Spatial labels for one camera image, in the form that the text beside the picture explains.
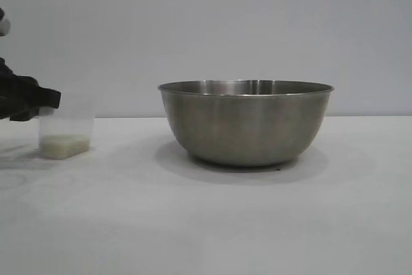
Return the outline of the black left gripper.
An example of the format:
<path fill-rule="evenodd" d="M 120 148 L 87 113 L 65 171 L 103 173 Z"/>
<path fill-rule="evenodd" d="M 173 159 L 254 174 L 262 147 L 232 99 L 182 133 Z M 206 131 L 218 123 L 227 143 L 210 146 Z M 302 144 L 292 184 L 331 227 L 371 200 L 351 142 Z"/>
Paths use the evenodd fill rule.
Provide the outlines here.
<path fill-rule="evenodd" d="M 24 97 L 27 85 L 32 84 L 35 90 L 35 106 L 31 108 Z M 31 120 L 41 114 L 43 108 L 58 109 L 61 92 L 39 86 L 31 76 L 16 75 L 1 58 L 1 119 Z"/>

